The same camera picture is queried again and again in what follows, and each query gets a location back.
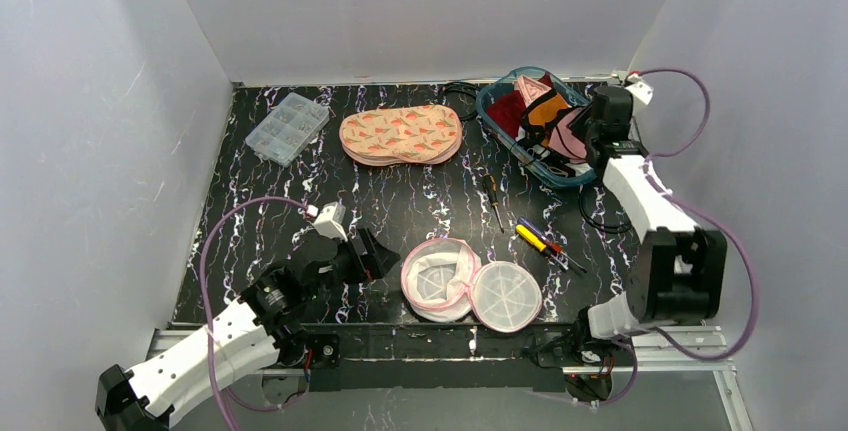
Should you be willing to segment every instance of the yellow screwdriver handle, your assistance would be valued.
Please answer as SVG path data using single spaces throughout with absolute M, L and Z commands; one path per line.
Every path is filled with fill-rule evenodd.
M 527 229 L 523 224 L 519 224 L 515 227 L 515 232 L 519 234 L 522 238 L 525 239 L 528 243 L 533 245 L 534 248 L 538 249 L 539 252 L 543 252 L 546 248 L 545 243 L 543 243 L 539 238 L 536 237 L 529 229 Z

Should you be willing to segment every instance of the white wall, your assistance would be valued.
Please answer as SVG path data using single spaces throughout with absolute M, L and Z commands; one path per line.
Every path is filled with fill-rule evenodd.
M 230 102 L 185 0 L 0 0 L 0 420 L 93 430 L 167 322 Z
M 738 357 L 757 429 L 846 429 L 846 36 L 848 0 L 668 0 L 634 61 L 689 68 L 713 93 L 701 140 L 658 168 L 759 268 L 761 319 Z M 700 119 L 697 89 L 651 81 L 644 141 L 675 149 Z M 718 322 L 735 337 L 749 291 L 738 259 L 727 271 Z
M 663 0 L 188 0 L 231 81 L 351 83 L 626 66 Z

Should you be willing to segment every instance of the black marble tabletop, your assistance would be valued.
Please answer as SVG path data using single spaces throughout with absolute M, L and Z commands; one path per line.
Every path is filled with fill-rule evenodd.
M 572 85 L 585 92 L 592 83 Z M 460 115 L 473 109 L 473 101 L 461 95 L 438 98 L 438 89 L 437 85 L 237 89 L 172 321 L 203 321 L 197 281 L 199 250 L 222 214 L 265 195 L 288 196 L 318 208 L 339 201 L 347 207 L 345 224 L 351 236 L 356 227 L 368 226 L 385 246 L 400 253 L 401 259 L 427 239 L 450 236 L 467 241 L 484 264 L 495 260 L 518 263 L 535 276 L 542 289 L 538 323 L 571 322 L 581 308 L 620 292 L 622 276 L 638 249 L 636 235 L 603 234 L 586 225 L 577 208 L 577 189 L 553 191 L 543 186 L 487 135 L 479 120 L 464 124 L 462 147 L 440 165 L 372 168 L 356 164 L 342 150 L 339 125 L 353 113 L 431 103 L 447 104 Z M 245 145 L 245 138 L 289 92 L 329 106 L 330 122 L 283 168 L 261 161 Z M 486 173 L 495 176 L 501 189 L 505 234 L 498 229 L 480 190 L 480 176 Z M 590 200 L 588 210 L 599 220 L 603 216 L 617 221 L 614 215 L 621 213 L 603 191 Z M 521 216 L 544 228 L 589 273 L 563 272 L 546 262 L 510 231 Z M 226 223 L 209 256 L 213 312 L 221 312 L 264 265 L 289 255 L 307 229 L 300 215 L 276 203 L 248 209 Z M 323 292 L 307 307 L 303 322 L 418 322 L 401 292 L 399 268 L 396 265 L 385 280 Z

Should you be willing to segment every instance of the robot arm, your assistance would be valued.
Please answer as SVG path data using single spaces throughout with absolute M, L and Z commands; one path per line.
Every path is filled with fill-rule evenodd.
M 572 124 L 586 144 L 587 162 L 618 198 L 642 243 L 625 292 L 588 309 L 587 327 L 596 339 L 712 318 L 721 296 L 725 237 L 702 229 L 645 179 L 647 150 L 628 137 L 633 106 L 630 89 L 596 88 Z
M 302 352 L 306 333 L 298 319 L 319 288 L 381 279 L 399 261 L 370 230 L 358 229 L 358 238 L 348 240 L 340 226 L 343 214 L 340 204 L 325 206 L 291 258 L 270 264 L 215 317 L 212 337 L 220 389 Z M 209 398 L 209 333 L 203 326 L 148 361 L 104 371 L 96 411 L 105 429 L 168 429 Z

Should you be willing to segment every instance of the plastic organizer box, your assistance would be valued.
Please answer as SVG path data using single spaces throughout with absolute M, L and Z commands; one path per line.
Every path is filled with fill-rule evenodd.
M 288 166 L 330 120 L 330 110 L 289 93 L 247 136 L 260 158 Z
M 539 178 L 545 186 L 548 186 L 551 189 L 564 189 L 589 183 L 595 179 L 595 172 L 593 170 L 590 169 L 589 171 L 572 178 L 553 173 L 550 169 L 548 169 L 547 165 L 534 160 L 533 157 L 524 150 L 524 148 L 517 146 L 515 144 L 515 140 L 512 139 L 506 131 L 501 129 L 501 127 L 498 126 L 488 114 L 486 114 L 486 109 L 488 109 L 489 106 L 515 89 L 513 87 L 513 82 L 518 79 L 519 76 L 524 75 L 533 79 L 541 79 L 546 72 L 547 71 L 544 69 L 534 66 L 525 66 L 523 68 L 517 68 L 510 71 L 509 74 L 486 86 L 477 93 L 477 102 L 475 103 L 477 114 L 480 115 L 480 119 L 483 120 L 483 126 L 490 132 L 490 134 L 495 136 L 495 138 L 509 149 L 519 161 L 524 163 L 527 170 Z M 553 75 L 553 73 L 551 73 L 551 81 L 553 81 L 554 87 L 559 94 L 562 95 L 565 101 L 571 106 L 585 106 L 589 104 L 589 99 L 587 97 L 575 91 L 571 88 L 571 86 L 560 81 Z

